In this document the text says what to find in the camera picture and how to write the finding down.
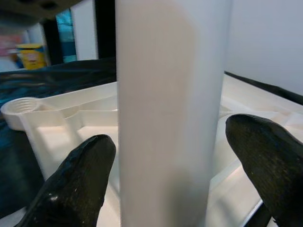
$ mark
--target black fabric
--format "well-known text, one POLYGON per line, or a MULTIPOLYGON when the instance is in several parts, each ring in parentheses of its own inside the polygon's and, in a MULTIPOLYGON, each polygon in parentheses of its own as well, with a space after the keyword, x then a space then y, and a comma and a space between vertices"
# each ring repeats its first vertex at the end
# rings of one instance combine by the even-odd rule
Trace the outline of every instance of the black fabric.
POLYGON ((265 84, 265 83, 255 81, 253 79, 240 77, 240 76, 237 76, 237 75, 235 75, 233 73, 230 73, 230 72, 225 72, 225 74, 228 75, 228 76, 231 76, 233 78, 242 80, 243 82, 249 83, 249 84, 251 84, 253 86, 256 86, 258 88, 261 88, 261 89, 263 89, 265 91, 268 91, 270 93, 273 93, 273 94, 275 94, 277 96, 280 96, 282 98, 286 98, 286 99, 288 99, 290 101, 293 101, 297 104, 303 105, 303 96, 299 95, 297 93, 285 90, 285 89, 283 89, 281 87, 278 87, 278 86, 273 86, 273 85, 270 85, 270 84, 265 84))
MULTIPOLYGON (((48 97, 116 81, 116 60, 75 61, 40 70, 0 73, 0 106, 26 96, 48 97)), ((24 132, 0 116, 0 218, 24 206, 44 183, 24 132)))

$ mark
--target pink object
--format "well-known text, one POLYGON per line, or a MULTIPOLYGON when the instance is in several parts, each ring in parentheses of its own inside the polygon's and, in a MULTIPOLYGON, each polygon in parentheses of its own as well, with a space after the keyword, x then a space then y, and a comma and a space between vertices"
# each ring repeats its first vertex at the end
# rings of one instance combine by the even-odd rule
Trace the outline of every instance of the pink object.
POLYGON ((0 56, 8 55, 9 50, 15 49, 22 41, 22 35, 0 35, 0 56))

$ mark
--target white cylinder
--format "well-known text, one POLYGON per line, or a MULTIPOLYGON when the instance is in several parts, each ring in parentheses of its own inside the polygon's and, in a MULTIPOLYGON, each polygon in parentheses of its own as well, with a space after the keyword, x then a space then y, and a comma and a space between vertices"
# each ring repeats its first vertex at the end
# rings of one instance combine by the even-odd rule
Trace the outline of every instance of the white cylinder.
POLYGON ((204 226, 231 0, 117 0, 122 227, 204 226))

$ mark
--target white plastic base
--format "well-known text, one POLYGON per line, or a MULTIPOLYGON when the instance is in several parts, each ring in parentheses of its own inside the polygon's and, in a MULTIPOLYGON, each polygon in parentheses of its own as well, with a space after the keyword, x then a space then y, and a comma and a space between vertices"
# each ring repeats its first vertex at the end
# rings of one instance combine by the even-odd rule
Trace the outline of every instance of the white plastic base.
MULTIPOLYGON (((27 133, 45 179, 73 148, 93 135, 107 134, 118 147, 116 83, 33 99, 33 105, 27 104, 26 111, 20 111, 16 104, 20 106, 23 100, 30 99, 8 102, 1 111, 12 129, 27 133)), ((269 118, 303 141, 301 105, 225 76, 207 206, 208 227, 220 227, 222 223, 225 227, 242 226, 260 201, 225 136, 226 119, 238 113, 269 118)), ((120 226, 118 155, 98 227, 120 226)))

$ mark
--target white wall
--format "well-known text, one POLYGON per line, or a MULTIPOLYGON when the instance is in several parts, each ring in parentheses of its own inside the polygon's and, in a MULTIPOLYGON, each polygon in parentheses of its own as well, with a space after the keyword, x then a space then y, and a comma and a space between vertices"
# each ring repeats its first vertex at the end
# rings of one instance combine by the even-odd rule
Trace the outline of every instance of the white wall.
POLYGON ((44 44, 44 32, 42 25, 37 23, 27 30, 28 38, 32 44, 44 44))
POLYGON ((302 9, 302 0, 234 0, 226 70, 303 95, 302 9))
POLYGON ((78 60, 97 59, 97 33, 93 0, 84 0, 71 8, 78 60))

